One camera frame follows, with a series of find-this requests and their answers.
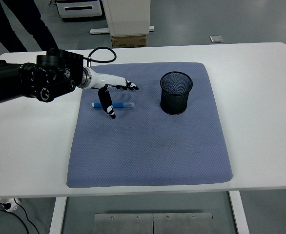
white table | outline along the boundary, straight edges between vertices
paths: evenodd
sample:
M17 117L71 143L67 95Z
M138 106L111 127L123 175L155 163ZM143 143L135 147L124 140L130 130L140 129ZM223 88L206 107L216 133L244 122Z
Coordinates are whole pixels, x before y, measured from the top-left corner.
M51 103L18 98L0 104L0 197L113 195L286 188L286 45L222 44L116 49L114 63L201 62L215 95L231 181L184 186L68 188L67 166L81 90ZM89 50L74 51L87 56ZM43 52L7 53L8 63ZM95 53L107 59L106 51Z

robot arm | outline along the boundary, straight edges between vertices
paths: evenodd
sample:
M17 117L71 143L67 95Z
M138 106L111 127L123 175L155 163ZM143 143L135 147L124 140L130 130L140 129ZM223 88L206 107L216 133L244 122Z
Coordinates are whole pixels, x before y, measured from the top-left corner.
M0 60L0 103L21 96L50 102L75 90L95 88L105 112L115 118L108 87L138 90L125 78L98 74L83 67L84 57L65 50L37 56L37 63L10 64Z

person's leg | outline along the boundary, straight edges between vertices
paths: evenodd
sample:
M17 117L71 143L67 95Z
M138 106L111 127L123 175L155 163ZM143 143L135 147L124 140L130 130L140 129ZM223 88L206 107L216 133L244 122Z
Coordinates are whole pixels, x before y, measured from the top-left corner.
M25 52L27 49L16 36L0 3L0 42L9 52Z
M3 0L43 51L58 49L33 0Z

blue cushion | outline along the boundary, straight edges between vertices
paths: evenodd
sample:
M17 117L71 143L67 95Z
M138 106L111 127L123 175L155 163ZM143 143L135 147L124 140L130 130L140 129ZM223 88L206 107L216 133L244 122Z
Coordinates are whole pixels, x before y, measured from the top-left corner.
M125 77L138 91L109 88L116 119L92 108L98 90L83 90L68 166L70 188L222 183L232 179L218 111L203 64L165 62L92 67ZM168 115L160 107L161 77L181 71L193 80L187 109Z

cardboard box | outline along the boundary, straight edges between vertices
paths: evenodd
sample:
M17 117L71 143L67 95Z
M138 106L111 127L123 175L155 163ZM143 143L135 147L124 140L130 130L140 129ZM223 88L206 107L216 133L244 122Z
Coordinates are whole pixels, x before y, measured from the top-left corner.
M113 48L146 47L146 35L112 36Z

